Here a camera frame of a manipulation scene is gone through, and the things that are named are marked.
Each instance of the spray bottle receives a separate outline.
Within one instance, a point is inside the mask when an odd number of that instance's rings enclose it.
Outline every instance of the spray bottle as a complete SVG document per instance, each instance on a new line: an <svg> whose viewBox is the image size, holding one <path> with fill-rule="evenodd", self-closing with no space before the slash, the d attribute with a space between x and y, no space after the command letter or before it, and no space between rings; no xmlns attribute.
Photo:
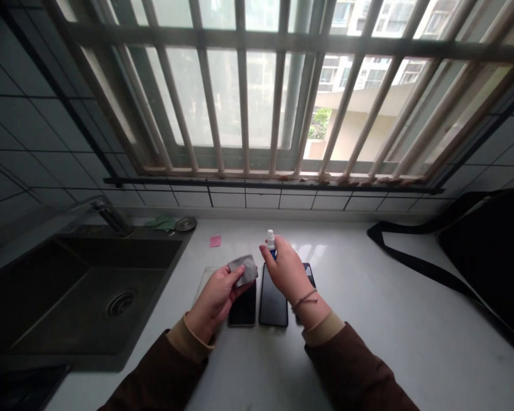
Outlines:
<svg viewBox="0 0 514 411"><path fill-rule="evenodd" d="M274 243L274 231L268 230L267 248L272 254L272 258L276 261L276 244Z"/></svg>

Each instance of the bracelet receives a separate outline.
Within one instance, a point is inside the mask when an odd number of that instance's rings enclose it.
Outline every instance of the bracelet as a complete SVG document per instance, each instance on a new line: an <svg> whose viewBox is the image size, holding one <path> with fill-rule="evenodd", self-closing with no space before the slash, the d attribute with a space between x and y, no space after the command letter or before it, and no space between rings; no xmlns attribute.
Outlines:
<svg viewBox="0 0 514 411"><path fill-rule="evenodd" d="M315 288L313 289L310 293L306 294L305 296L303 296L303 298L300 298L299 301L297 301L295 303L295 305L292 305L291 306L291 312L295 312L295 308L297 308L300 304L302 303L317 303L318 302L318 299L317 298L313 298L313 299L310 299L310 300L307 300L307 298L309 298L312 294L314 294L315 292L317 292L318 290Z"/></svg>

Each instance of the kitchen sink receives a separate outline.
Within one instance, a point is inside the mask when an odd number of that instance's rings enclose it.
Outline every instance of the kitchen sink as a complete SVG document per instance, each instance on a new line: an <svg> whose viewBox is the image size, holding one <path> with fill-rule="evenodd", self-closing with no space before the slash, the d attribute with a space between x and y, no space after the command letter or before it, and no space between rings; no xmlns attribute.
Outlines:
<svg viewBox="0 0 514 411"><path fill-rule="evenodd" d="M0 270L0 372L121 370L192 232L58 235Z"/></svg>

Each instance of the faucet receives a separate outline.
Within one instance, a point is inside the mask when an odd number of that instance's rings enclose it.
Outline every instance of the faucet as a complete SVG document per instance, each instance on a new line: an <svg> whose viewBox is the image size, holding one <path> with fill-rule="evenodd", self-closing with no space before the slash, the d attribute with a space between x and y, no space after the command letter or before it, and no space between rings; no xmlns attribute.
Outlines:
<svg viewBox="0 0 514 411"><path fill-rule="evenodd" d="M79 212L88 206L91 208L71 221L62 231L71 233L88 218L99 214L120 237L126 237L133 232L133 227L103 195L89 197L74 205L64 207L61 211L65 213Z"/></svg>

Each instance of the smartphone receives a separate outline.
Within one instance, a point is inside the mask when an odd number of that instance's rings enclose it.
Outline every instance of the smartphone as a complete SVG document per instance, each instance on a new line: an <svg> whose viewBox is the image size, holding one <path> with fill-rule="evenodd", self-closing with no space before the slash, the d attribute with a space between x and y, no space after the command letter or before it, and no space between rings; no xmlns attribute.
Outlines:
<svg viewBox="0 0 514 411"><path fill-rule="evenodd" d="M228 314L228 325L231 327L253 327L257 305L257 282L254 282L232 304Z"/></svg>
<svg viewBox="0 0 514 411"><path fill-rule="evenodd" d="M287 327L287 300L272 282L266 264L263 266L259 324Z"/></svg>
<svg viewBox="0 0 514 411"><path fill-rule="evenodd" d="M312 268L310 268L309 263L303 263L304 271L307 273L308 281L312 284L314 288L316 288L316 283L314 282L314 276L312 275ZM297 324L301 325L301 320L299 320L299 317L295 316L295 321Z"/></svg>

